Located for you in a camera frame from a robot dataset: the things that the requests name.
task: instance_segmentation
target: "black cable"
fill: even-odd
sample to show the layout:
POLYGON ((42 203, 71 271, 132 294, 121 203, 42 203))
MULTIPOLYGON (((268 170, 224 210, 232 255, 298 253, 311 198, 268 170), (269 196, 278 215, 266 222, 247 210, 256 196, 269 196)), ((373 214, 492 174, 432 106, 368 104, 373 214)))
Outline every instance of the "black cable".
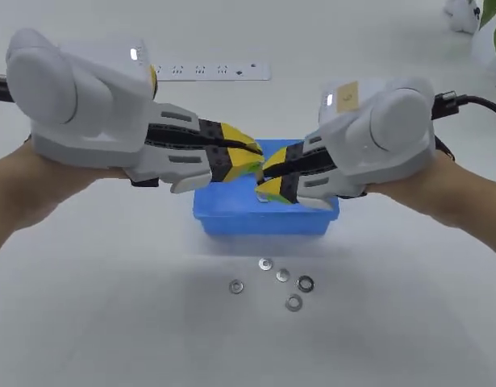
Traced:
POLYGON ((476 97, 474 95, 461 95, 456 98, 458 106, 467 105, 469 103, 474 103, 476 105, 484 106, 496 113, 496 103, 482 97, 476 97))

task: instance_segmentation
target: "white object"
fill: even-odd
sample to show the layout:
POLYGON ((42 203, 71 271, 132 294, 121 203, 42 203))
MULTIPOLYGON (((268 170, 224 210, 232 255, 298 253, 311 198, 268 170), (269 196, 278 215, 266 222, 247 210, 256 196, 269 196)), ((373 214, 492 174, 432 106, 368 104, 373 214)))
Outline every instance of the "white object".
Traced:
POLYGON ((271 68, 263 62, 164 62, 156 68, 158 81, 269 81, 271 68))
POLYGON ((301 176, 298 201, 331 208, 334 196, 360 196, 368 184, 417 173, 433 159, 435 93, 422 78, 331 83, 323 92, 319 129, 303 153, 325 147, 336 169, 301 176))
POLYGON ((479 28, 481 10, 475 0, 447 0, 444 12, 450 29, 455 32, 474 34, 479 28))
POLYGON ((138 162, 153 104, 142 40, 57 47, 39 32, 22 29, 11 38, 6 62, 11 95, 31 118, 40 154, 95 168, 138 162))
POLYGON ((11 38, 6 62, 10 93, 31 119, 40 155, 77 167, 124 168, 132 181, 161 179, 176 194, 210 183, 205 150, 145 144, 149 123, 200 126, 196 114, 153 101, 156 77, 142 40, 57 47, 22 29, 11 38), (181 152, 193 161, 178 161, 181 152))

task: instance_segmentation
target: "wrist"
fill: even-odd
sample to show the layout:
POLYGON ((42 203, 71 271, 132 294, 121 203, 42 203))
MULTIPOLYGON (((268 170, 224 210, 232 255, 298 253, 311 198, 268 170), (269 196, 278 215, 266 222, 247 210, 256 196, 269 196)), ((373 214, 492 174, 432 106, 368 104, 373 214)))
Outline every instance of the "wrist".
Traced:
POLYGON ((422 172, 401 181, 372 185, 369 192, 384 194, 421 214, 452 225, 468 201, 461 195, 471 184, 472 173, 442 152, 422 172))

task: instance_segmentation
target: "silver washer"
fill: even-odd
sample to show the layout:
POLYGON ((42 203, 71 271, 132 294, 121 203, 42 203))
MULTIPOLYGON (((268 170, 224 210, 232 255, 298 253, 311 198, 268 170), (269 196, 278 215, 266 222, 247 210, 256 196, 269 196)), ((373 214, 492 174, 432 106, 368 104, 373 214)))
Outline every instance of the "silver washer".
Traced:
POLYGON ((230 282, 229 288, 230 288, 230 293, 240 294, 244 290, 244 284, 242 283, 242 281, 233 280, 232 282, 230 282))
POLYGON ((269 199, 265 195, 263 195, 261 193, 257 193, 256 194, 256 198, 258 199, 258 201, 260 203, 269 203, 269 199))
POLYGON ((291 294, 286 301, 286 308, 291 312, 297 312, 303 307, 303 300, 297 294, 291 294))
POLYGON ((267 272, 273 268, 273 262, 269 258, 261 258, 261 260, 258 261, 258 266, 267 272))
POLYGON ((281 268, 280 270, 278 270, 277 280, 279 280, 280 282, 287 282, 289 279, 290 279, 289 270, 287 270, 286 268, 281 268))

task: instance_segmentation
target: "cable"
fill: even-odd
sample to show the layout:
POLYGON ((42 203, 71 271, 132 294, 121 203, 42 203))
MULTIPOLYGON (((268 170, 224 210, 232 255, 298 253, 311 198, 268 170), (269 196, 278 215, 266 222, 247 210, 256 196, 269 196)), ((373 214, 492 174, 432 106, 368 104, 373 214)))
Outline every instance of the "cable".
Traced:
POLYGON ((450 115, 458 114, 459 107, 474 103, 484 106, 496 113, 496 103, 486 98, 476 97, 474 95, 457 95, 455 91, 444 94, 437 94, 432 107, 432 120, 442 119, 450 115))
POLYGON ((13 98, 9 92, 9 87, 7 87, 7 79, 5 75, 0 74, 0 101, 2 102, 13 102, 13 98))
POLYGON ((482 97, 476 97, 474 95, 461 95, 456 98, 456 103, 458 106, 467 105, 469 103, 474 103, 476 105, 481 105, 487 107, 496 113, 496 103, 482 97))

